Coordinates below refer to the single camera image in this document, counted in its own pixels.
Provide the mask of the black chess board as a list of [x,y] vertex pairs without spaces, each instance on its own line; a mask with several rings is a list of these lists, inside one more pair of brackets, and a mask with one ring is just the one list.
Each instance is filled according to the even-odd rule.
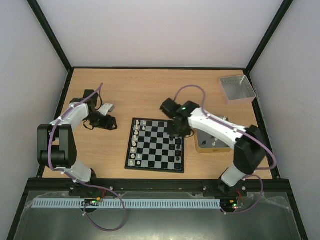
[[185,171],[185,140],[170,141],[169,120],[133,118],[124,168],[154,172]]

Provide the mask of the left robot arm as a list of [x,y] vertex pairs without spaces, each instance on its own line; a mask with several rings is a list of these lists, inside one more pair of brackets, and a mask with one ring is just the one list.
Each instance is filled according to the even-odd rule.
[[68,176],[74,183],[92,187],[97,181],[97,175],[78,159],[74,131],[86,122],[91,126],[84,126],[88,130],[116,130],[116,118],[110,115],[114,108],[113,104],[103,102],[101,87],[97,90],[86,89],[83,97],[73,98],[65,112],[52,122],[38,126],[39,165]]

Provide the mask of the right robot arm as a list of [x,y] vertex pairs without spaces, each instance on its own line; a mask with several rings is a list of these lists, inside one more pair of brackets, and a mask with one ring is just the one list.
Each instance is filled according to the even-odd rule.
[[170,137],[185,138],[193,130],[200,130],[233,150],[233,163],[219,177],[217,184],[218,191],[224,196],[233,193],[239,181],[253,174],[266,156],[260,145],[263,136],[254,125],[244,127],[232,124],[206,112],[192,101],[180,105],[167,98],[159,109],[170,119],[167,127]]

